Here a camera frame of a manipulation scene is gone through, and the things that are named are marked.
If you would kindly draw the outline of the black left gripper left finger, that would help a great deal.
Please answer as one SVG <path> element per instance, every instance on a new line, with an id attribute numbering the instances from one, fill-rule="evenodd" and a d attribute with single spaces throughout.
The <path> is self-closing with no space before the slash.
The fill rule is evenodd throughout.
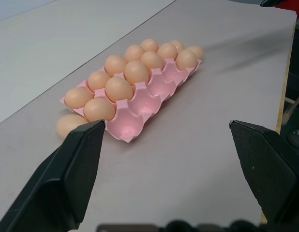
<path id="1" fill-rule="evenodd" d="M 69 232 L 83 222 L 96 180 L 103 120 L 78 126 L 35 170 L 0 232 Z"/>

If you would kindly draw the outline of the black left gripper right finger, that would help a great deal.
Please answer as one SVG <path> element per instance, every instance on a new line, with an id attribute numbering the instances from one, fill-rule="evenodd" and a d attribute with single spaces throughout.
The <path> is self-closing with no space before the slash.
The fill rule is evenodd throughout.
<path id="1" fill-rule="evenodd" d="M 268 226 L 299 231 L 299 157 L 275 131 L 232 120 L 229 123 L 244 177 Z"/>

